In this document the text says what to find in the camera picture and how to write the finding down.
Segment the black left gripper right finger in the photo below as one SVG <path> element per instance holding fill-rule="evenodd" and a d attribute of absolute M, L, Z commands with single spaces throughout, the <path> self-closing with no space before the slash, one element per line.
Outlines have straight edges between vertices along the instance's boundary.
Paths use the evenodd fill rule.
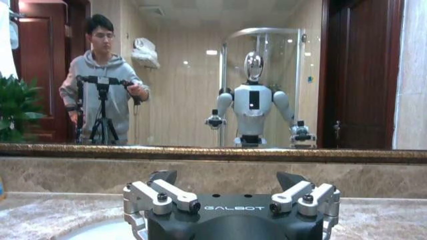
<path fill-rule="evenodd" d="M 320 234 L 328 240 L 339 223 L 342 192 L 334 184 L 316 185 L 304 176 L 284 171 L 276 172 L 282 192 L 271 196 L 270 211 L 275 217 L 296 210 L 296 216 L 312 220 L 320 217 Z"/>

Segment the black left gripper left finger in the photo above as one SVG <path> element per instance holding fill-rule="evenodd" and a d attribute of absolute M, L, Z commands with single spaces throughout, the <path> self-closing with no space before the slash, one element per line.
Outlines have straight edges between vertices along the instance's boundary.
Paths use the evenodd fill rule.
<path fill-rule="evenodd" d="M 135 239 L 148 239 L 147 212 L 164 216 L 173 207 L 188 215 L 196 215 L 202 204 L 197 195 L 175 186 L 176 170 L 157 170 L 147 182 L 133 181 L 123 188 L 123 218 L 131 225 Z"/>

